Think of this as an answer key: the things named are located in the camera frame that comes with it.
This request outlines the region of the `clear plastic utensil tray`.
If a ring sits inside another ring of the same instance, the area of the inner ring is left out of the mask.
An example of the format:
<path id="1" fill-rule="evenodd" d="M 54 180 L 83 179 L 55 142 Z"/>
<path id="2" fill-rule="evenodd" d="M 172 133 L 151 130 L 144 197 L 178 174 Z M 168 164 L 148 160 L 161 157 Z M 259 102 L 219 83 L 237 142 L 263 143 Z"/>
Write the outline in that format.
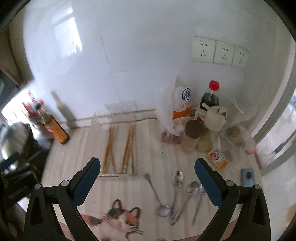
<path id="1" fill-rule="evenodd" d="M 101 169 L 99 177 L 103 178 L 117 178 L 120 176 L 130 176 L 132 170 L 130 165 L 128 166 L 127 174 L 121 174 L 121 163 L 123 154 L 125 151 L 125 143 L 127 135 L 130 129 L 130 123 L 135 124 L 135 137 L 134 137 L 134 167 L 135 176 L 138 173 L 137 165 L 137 136 L 136 136 L 136 120 L 135 114 L 129 109 L 115 109 L 115 110 L 98 110 L 94 113 L 90 126 L 88 150 L 87 154 L 90 157 L 96 157 L 101 163 Z M 115 126 L 114 142 L 113 142 L 113 154 L 115 159 L 116 172 L 112 169 L 111 161 L 108 162 L 107 173 L 102 173 L 104 154 L 107 146 L 109 127 Z"/>

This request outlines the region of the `red cap cola bottle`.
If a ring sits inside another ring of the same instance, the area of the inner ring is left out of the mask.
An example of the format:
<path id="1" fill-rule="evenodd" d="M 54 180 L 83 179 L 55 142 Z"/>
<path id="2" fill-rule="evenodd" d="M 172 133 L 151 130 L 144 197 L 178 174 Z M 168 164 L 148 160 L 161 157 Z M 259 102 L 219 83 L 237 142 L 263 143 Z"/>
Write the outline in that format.
<path id="1" fill-rule="evenodd" d="M 212 106 L 219 105 L 219 88 L 220 84 L 218 81 L 211 80 L 209 82 L 209 89 L 203 94 L 202 99 L 200 101 L 199 109 L 196 112 L 198 121 L 204 121 L 206 112 L 208 111 L 208 107 L 210 108 Z"/>

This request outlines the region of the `blue smartphone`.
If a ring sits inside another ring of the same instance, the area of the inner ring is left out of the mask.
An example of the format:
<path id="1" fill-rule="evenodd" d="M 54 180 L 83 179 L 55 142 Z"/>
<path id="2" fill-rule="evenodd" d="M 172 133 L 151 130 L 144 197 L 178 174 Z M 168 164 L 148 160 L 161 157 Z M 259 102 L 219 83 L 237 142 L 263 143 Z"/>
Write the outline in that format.
<path id="1" fill-rule="evenodd" d="M 241 186 L 243 187 L 252 187 L 254 185 L 254 169 L 241 169 Z"/>

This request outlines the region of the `brown lid glass jar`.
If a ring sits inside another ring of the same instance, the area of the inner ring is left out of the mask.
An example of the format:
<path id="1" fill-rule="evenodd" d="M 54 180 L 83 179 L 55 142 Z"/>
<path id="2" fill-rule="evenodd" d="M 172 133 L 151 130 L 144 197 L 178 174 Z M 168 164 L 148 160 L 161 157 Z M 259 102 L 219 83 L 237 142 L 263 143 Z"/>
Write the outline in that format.
<path id="1" fill-rule="evenodd" d="M 184 134 L 181 141 L 181 150 L 184 154 L 194 151 L 198 139 L 204 132 L 204 126 L 198 120 L 190 120 L 186 123 Z"/>

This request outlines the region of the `white plastic cup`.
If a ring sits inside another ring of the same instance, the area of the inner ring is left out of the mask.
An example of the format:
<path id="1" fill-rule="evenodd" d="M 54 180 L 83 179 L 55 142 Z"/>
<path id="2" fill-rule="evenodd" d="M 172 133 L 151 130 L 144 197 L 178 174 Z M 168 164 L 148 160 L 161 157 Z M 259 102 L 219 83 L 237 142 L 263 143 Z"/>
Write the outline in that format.
<path id="1" fill-rule="evenodd" d="M 207 110 L 204 124 L 205 126 L 215 132 L 220 132 L 227 121 L 227 108 L 223 106 L 208 106 L 203 103 L 202 106 Z"/>

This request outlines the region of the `cat print mat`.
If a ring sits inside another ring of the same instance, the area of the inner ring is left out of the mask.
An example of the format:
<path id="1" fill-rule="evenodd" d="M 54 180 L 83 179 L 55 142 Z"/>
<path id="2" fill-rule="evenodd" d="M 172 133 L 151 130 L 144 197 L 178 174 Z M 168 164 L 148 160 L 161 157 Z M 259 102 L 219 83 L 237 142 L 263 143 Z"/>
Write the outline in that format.
<path id="1" fill-rule="evenodd" d="M 111 208 L 101 218 L 81 214 L 98 240 L 129 240 L 133 233 L 142 235 L 139 228 L 141 209 L 124 209 L 119 199 L 114 200 Z"/>

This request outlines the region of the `small orange seasoning packet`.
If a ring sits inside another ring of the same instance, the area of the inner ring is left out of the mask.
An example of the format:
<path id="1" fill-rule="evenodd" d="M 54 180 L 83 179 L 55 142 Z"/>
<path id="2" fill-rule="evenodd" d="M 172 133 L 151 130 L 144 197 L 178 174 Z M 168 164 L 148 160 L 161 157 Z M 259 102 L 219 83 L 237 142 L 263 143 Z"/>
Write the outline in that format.
<path id="1" fill-rule="evenodd" d="M 208 158 L 219 169 L 224 169 L 229 163 L 224 154 L 217 149 L 211 150 Z"/>

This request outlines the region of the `orange white salt bag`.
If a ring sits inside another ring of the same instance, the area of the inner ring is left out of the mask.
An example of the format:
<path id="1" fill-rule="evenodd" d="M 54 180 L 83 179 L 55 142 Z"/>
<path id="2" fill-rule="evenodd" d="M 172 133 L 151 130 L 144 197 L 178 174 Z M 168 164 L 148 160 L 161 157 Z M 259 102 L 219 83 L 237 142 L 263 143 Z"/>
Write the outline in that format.
<path id="1" fill-rule="evenodd" d="M 191 88 L 182 86 L 175 88 L 173 95 L 173 120 L 189 116 L 192 102 Z"/>

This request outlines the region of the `wooden chopstick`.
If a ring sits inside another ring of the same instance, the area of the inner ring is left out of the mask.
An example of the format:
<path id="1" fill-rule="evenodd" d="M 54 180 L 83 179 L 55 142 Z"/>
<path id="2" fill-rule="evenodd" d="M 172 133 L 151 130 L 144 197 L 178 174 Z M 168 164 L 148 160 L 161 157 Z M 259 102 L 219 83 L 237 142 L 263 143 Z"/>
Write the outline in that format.
<path id="1" fill-rule="evenodd" d="M 135 124 L 130 123 L 129 132 L 127 135 L 127 140 L 125 143 L 125 151 L 123 154 L 123 159 L 121 163 L 121 174 L 127 174 L 128 166 L 130 165 L 132 176 L 135 176 L 134 167 L 134 137 L 135 137 Z"/>
<path id="2" fill-rule="evenodd" d="M 112 169 L 114 173 L 116 172 L 115 159 L 113 154 L 114 131 L 115 131 L 115 126 L 110 126 L 109 133 L 108 133 L 107 146 L 104 154 L 103 169 L 102 169 L 102 173 L 104 174 L 107 173 L 109 160 L 111 161 Z"/>

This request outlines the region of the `white triple wall socket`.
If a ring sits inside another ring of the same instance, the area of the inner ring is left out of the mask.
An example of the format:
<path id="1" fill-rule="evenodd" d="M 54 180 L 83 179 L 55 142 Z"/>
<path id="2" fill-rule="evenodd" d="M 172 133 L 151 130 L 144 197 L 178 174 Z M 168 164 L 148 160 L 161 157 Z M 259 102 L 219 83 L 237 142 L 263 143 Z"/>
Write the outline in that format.
<path id="1" fill-rule="evenodd" d="M 191 41 L 190 59 L 194 62 L 244 68 L 248 56 L 246 49 L 225 42 L 201 37 L 193 37 Z"/>

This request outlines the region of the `white plastic bag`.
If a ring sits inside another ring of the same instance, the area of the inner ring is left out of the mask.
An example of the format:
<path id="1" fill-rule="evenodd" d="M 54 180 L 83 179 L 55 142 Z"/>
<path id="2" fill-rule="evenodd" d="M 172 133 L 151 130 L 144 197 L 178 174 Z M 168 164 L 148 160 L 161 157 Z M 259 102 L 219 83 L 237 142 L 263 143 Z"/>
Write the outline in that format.
<path id="1" fill-rule="evenodd" d="M 195 87 L 192 84 L 186 83 L 180 75 L 172 80 L 168 86 L 158 95 L 155 111 L 159 122 L 164 126 L 166 131 L 172 135 L 179 136 L 182 129 L 178 126 L 182 118 L 173 120 L 173 95 L 174 89 L 178 86 L 189 87 L 192 90 L 192 101 L 195 97 Z"/>

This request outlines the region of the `long slim metal spoon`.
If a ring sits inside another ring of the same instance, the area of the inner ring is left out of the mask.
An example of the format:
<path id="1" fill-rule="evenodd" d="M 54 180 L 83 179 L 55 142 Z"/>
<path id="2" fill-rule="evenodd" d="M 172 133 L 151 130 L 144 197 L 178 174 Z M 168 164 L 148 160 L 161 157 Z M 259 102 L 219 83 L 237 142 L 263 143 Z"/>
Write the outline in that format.
<path id="1" fill-rule="evenodd" d="M 164 205 L 164 204 L 161 203 L 161 201 L 160 201 L 160 199 L 158 197 L 158 194 L 157 194 L 157 192 L 156 192 L 156 190 L 155 190 L 155 188 L 154 188 L 154 186 L 152 184 L 152 180 L 151 180 L 150 175 L 148 173 L 145 173 L 144 178 L 147 181 L 147 183 L 150 185 L 150 187 L 151 187 L 151 189 L 152 189 L 152 191 L 153 191 L 153 193 L 154 193 L 154 195 L 155 195 L 155 197 L 156 197 L 156 199 L 157 199 L 157 201 L 159 203 L 159 206 L 158 206 L 158 208 L 156 210 L 157 215 L 159 217 L 167 217 L 171 212 L 170 206 Z"/>

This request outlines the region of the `orange label sauce bottle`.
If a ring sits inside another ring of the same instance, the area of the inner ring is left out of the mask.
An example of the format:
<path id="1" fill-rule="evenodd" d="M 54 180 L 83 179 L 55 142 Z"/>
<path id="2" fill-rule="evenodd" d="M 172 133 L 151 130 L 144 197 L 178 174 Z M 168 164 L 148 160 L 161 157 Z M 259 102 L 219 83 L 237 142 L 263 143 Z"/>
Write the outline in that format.
<path id="1" fill-rule="evenodd" d="M 42 124 L 47 129 L 47 131 L 50 132 L 51 135 L 62 145 L 67 143 L 70 139 L 70 136 L 62 128 L 62 126 L 60 126 L 53 115 L 47 113 L 40 103 L 36 105 L 35 109 L 39 113 Z"/>

